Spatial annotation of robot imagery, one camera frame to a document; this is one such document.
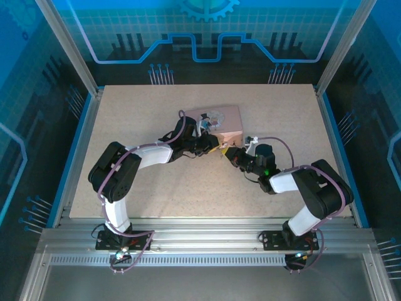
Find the cardboard box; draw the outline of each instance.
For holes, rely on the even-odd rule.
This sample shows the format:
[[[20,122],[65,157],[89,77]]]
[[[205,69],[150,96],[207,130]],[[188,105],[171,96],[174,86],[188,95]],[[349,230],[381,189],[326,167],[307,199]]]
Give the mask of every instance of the cardboard box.
[[[215,135],[221,147],[242,146],[242,122],[236,105],[189,110],[186,116],[196,120],[198,127]]]

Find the blue edge trim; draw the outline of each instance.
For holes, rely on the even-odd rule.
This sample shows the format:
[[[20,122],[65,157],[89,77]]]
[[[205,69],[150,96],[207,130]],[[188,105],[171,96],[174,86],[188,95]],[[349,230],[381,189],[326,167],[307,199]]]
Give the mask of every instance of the blue edge trim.
[[[323,100],[325,102],[325,106],[327,109],[328,117],[330,119],[331,127],[333,128],[334,137],[338,144],[338,149],[340,150],[340,156],[344,163],[345,172],[346,172],[346,175],[348,176],[348,181],[349,181],[351,190],[353,192],[353,196],[355,199],[354,202],[355,202],[355,205],[357,206],[358,215],[359,215],[359,218],[361,221],[361,226],[362,226],[362,228],[369,228],[369,222],[366,217],[365,210],[363,209],[363,204],[362,204],[362,200],[359,195],[359,192],[358,192],[357,184],[355,183],[355,179],[353,178],[353,174],[351,172],[351,166],[350,166],[348,158],[345,154],[345,148],[344,148],[343,142],[341,141],[340,132],[338,131],[337,123],[336,123],[336,120],[334,119],[334,114],[331,109],[330,102],[328,101],[326,92],[323,94]]]
[[[366,217],[365,210],[363,209],[362,201],[361,201],[358,189],[357,189],[357,184],[355,183],[355,180],[353,178],[353,174],[351,172],[351,166],[350,166],[350,163],[348,161],[348,158],[346,157],[344,146],[343,146],[343,144],[341,142],[340,133],[339,133],[339,131],[337,129],[337,126],[335,126],[336,122],[335,122],[333,111],[331,109],[331,106],[330,106],[330,103],[328,101],[328,97],[327,97],[326,93],[323,94],[323,100],[325,102],[325,106],[326,106],[326,109],[327,109],[327,112],[328,112],[328,116],[329,116],[329,119],[330,119],[331,126],[333,127],[333,132],[334,132],[334,136],[335,136],[335,139],[337,141],[337,144],[338,144],[338,148],[340,150],[341,159],[343,160],[343,163],[344,163],[344,166],[345,166],[345,172],[346,172],[346,174],[348,176],[348,180],[350,182],[350,187],[351,187],[351,189],[352,189],[352,191],[354,193],[354,198],[355,198],[354,202],[355,202],[355,204],[357,206],[357,210],[358,210],[358,214],[359,214],[359,218],[360,218],[362,227],[363,228],[369,228],[368,219]],[[74,155],[75,155],[76,147],[78,145],[78,140],[79,140],[80,135],[81,135],[83,123],[84,123],[84,121],[86,119],[86,115],[88,113],[88,108],[89,108],[89,104],[90,103],[91,103],[91,95],[88,94],[88,97],[86,98],[85,106],[83,107],[83,111],[82,111],[82,114],[81,114],[80,121],[79,121],[78,126],[76,128],[74,140],[73,140],[73,143],[71,145],[70,153],[68,154],[68,158],[67,158],[67,162],[65,164],[63,175],[62,175],[61,180],[60,180],[60,185],[58,186],[58,189],[57,189],[55,201],[53,203],[53,207],[51,208],[49,220],[48,220],[47,225],[46,225],[47,228],[51,228],[51,225],[54,223],[54,221],[56,219],[58,207],[59,207],[60,202],[61,202],[61,195],[63,194],[63,190],[64,190],[65,183],[66,183],[66,180],[67,180],[67,176],[68,176],[68,173],[69,173],[70,168],[71,168],[71,164],[72,164],[72,161],[73,161],[73,158],[74,158]]]
[[[85,105],[83,106],[82,114],[80,117],[80,121],[78,122],[78,126],[76,127],[73,143],[71,145],[70,153],[68,154],[67,161],[65,162],[63,175],[61,176],[60,184],[58,185],[55,201],[53,202],[53,206],[51,207],[50,215],[48,222],[46,224],[46,228],[52,228],[53,223],[56,219],[57,210],[60,206],[61,196],[63,195],[65,183],[67,181],[68,173],[70,172],[71,165],[73,162],[73,158],[75,155],[76,147],[78,145],[78,140],[80,139],[80,135],[82,132],[83,123],[86,119],[86,115],[88,113],[89,105],[92,101],[92,96],[88,93],[88,96],[85,101]]]

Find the glass panel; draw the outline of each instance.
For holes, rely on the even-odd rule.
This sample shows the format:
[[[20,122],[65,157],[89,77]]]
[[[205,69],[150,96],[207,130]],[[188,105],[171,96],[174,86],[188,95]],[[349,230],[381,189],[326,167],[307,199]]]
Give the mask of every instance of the glass panel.
[[[0,40],[0,300],[14,300],[87,91],[34,1],[0,2]]]
[[[379,242],[394,236],[398,243],[401,239],[400,20],[399,1],[378,0],[327,89],[370,226]]]
[[[55,1],[99,85],[317,83],[358,4]]]

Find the beige tabletop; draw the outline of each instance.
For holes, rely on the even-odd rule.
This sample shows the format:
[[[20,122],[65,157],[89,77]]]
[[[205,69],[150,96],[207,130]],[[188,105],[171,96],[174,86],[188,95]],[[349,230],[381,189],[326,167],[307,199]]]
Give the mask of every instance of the beige tabletop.
[[[155,142],[174,129],[180,109],[221,105],[239,106],[244,135],[286,141],[296,165],[326,159],[337,169],[312,85],[106,86],[70,216],[101,216],[87,176],[110,142]],[[278,168],[290,167],[287,150],[268,143]],[[303,205],[299,192],[263,193],[220,152],[141,169],[127,195],[129,217],[290,217]],[[342,215],[349,216],[349,209]]]

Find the gear logo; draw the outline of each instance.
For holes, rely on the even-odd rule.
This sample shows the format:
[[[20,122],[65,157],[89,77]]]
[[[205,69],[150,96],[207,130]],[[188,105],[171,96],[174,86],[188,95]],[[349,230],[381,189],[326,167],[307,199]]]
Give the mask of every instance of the gear logo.
[[[210,19],[217,21],[218,17],[225,18],[226,13],[234,11],[233,6],[238,5],[239,0],[178,0],[181,13],[187,13],[188,18],[195,17],[196,21]]]
[[[34,0],[0,0],[0,9],[8,9],[8,13],[24,32],[36,21],[35,5]]]

